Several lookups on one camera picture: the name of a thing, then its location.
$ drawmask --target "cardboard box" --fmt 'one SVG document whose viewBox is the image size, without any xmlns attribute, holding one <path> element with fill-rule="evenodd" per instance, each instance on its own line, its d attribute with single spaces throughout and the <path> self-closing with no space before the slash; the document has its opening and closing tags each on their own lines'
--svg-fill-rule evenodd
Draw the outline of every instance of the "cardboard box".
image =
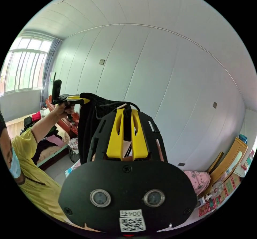
<svg viewBox="0 0 257 239">
<path fill-rule="evenodd" d="M 206 204 L 200 207 L 199 217 L 211 213 L 215 210 L 225 198 L 227 198 L 240 185 L 240 178 L 238 175 L 232 173 L 224 182 L 224 189 L 222 193 L 215 199 L 210 199 Z"/>
</svg>

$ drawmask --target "face mask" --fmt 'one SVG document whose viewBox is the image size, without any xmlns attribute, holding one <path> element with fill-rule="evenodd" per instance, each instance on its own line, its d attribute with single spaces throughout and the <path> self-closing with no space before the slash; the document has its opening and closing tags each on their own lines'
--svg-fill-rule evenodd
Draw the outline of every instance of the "face mask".
<svg viewBox="0 0 257 239">
<path fill-rule="evenodd" d="M 21 166 L 14 149 L 13 149 L 13 158 L 11 162 L 11 168 L 9 169 L 9 171 L 11 172 L 14 178 L 18 178 L 21 175 Z"/>
</svg>

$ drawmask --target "pile of clothes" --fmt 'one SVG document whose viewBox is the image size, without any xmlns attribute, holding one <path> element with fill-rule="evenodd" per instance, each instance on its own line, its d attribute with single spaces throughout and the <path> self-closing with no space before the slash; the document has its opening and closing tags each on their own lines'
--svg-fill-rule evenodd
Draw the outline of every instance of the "pile of clothes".
<svg viewBox="0 0 257 239">
<path fill-rule="evenodd" d="M 36 122 L 41 120 L 43 115 L 41 115 L 40 111 L 38 111 L 36 114 L 33 114 L 32 117 L 27 117 L 24 119 L 24 129 L 21 130 L 21 133 L 24 133 L 26 130 L 31 129 Z M 52 146 L 63 146 L 63 138 L 58 135 L 58 130 L 56 126 L 53 126 L 49 133 L 46 135 L 45 138 L 43 138 L 40 142 L 37 144 L 37 150 L 35 155 L 33 156 L 32 160 L 35 165 L 37 165 L 37 162 L 39 160 L 39 157 L 41 155 L 41 152 L 49 147 Z"/>
</svg>

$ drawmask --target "camera lens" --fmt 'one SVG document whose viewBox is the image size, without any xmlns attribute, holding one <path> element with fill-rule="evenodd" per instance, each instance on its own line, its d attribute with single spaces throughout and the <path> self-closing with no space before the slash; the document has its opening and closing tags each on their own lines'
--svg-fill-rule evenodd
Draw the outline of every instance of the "camera lens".
<svg viewBox="0 0 257 239">
<path fill-rule="evenodd" d="M 164 193 L 160 190 L 154 189 L 148 191 L 144 196 L 144 203 L 149 207 L 159 207 L 165 200 Z"/>
<path fill-rule="evenodd" d="M 90 201 L 97 207 L 103 208 L 111 203 L 111 196 L 103 189 L 96 189 L 90 194 Z"/>
</svg>

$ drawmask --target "qr code label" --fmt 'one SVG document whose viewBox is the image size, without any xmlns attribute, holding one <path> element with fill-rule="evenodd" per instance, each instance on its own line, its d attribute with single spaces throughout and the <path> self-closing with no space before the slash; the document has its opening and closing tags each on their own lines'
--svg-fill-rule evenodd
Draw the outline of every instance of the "qr code label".
<svg viewBox="0 0 257 239">
<path fill-rule="evenodd" d="M 145 231 L 146 226 L 142 215 L 142 210 L 121 210 L 120 230 L 121 232 Z"/>
<path fill-rule="evenodd" d="M 120 218 L 121 232 L 139 232 L 145 231 L 145 222 L 143 217 L 137 218 Z"/>
</svg>

